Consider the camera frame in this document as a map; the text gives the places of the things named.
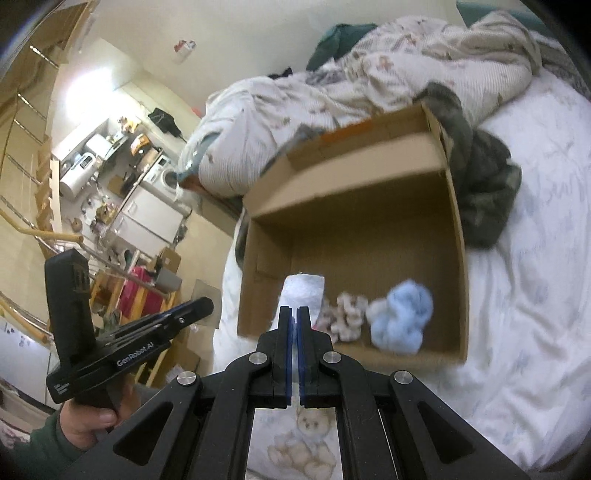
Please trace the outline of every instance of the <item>teddy bear face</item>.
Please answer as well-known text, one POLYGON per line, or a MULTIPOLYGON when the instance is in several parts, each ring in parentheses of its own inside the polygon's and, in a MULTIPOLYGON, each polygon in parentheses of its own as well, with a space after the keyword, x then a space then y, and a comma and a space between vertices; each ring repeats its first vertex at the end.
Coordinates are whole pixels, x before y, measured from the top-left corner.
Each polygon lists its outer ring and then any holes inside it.
POLYGON ((319 408, 302 408, 298 412, 297 427, 308 437, 322 439, 330 431, 330 418, 319 408))

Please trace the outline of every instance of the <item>silver bolt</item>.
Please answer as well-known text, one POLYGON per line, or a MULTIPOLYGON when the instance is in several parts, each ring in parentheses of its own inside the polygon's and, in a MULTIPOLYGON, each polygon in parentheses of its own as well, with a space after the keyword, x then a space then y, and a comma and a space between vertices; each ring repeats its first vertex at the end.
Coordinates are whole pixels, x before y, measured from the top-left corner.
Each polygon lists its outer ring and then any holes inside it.
POLYGON ((340 362, 341 356, 338 352, 326 352, 322 355, 322 359, 328 364, 337 364, 340 362))
POLYGON ((194 372, 183 372, 177 377, 177 382, 181 385, 193 385, 197 380, 197 375, 194 372))
POLYGON ((267 361, 267 356, 263 352, 254 352, 248 357, 248 361, 255 365, 262 365, 267 361))
POLYGON ((408 385, 410 382, 413 381, 413 375, 406 370, 398 370, 394 374, 394 380, 401 385, 408 385))

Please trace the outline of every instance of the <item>blue plush toy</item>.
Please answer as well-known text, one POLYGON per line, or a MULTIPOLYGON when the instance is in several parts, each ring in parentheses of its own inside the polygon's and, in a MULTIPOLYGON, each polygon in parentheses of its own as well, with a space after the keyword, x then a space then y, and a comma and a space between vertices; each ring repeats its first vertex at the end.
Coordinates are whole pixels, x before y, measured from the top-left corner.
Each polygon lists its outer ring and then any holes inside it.
POLYGON ((374 300, 365 314, 374 346, 414 355, 421 348, 423 329, 433 315, 433 298, 424 285, 405 280, 385 299, 374 300))

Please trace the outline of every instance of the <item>green sleeve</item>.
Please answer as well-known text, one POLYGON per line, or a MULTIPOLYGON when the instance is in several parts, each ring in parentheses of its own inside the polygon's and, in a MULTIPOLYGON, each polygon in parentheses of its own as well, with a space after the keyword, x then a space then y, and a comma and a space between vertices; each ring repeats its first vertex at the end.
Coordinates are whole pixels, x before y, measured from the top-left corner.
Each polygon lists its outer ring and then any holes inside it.
POLYGON ((29 443, 15 444, 12 455, 27 480, 54 480, 82 453, 61 431, 60 411, 31 433, 29 443))

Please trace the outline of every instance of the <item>white cabinet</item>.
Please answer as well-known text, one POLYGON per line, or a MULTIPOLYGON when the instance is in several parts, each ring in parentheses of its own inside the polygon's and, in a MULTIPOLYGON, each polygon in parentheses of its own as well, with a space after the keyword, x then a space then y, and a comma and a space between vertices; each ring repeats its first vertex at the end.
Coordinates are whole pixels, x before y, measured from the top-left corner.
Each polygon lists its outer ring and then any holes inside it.
POLYGON ((183 220, 182 213, 177 212, 141 186, 134 190, 122 211, 134 222, 168 243, 174 240, 183 220))
POLYGON ((156 257, 164 247, 168 247, 166 240, 122 214, 119 214, 115 219, 113 233, 127 244, 151 257, 156 257))

